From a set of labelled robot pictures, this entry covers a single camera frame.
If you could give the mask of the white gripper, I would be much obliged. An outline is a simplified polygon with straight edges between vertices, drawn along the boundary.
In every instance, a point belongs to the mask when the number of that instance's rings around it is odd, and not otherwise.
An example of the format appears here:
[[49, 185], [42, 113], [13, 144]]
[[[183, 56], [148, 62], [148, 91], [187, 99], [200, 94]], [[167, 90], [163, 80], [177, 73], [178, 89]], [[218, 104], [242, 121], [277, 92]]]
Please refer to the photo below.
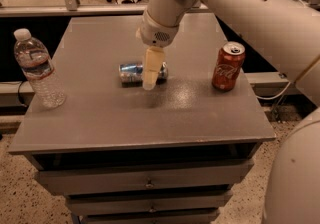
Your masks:
[[142, 81], [145, 90], [152, 90], [165, 59], [162, 48], [169, 46], [179, 30], [180, 17], [174, 13], [152, 12], [146, 9], [136, 36], [150, 46], [143, 58]]

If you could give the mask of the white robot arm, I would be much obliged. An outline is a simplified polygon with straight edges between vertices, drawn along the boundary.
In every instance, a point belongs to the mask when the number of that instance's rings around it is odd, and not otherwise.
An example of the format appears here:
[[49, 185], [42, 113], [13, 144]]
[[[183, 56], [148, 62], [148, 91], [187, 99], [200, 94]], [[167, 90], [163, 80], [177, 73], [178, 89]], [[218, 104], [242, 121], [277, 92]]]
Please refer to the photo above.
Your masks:
[[[314, 104], [320, 104], [320, 13], [300, 0], [150, 0], [139, 34], [148, 50], [143, 87], [154, 88], [180, 21], [206, 5]], [[304, 118], [279, 149], [261, 224], [320, 224], [320, 109]]]

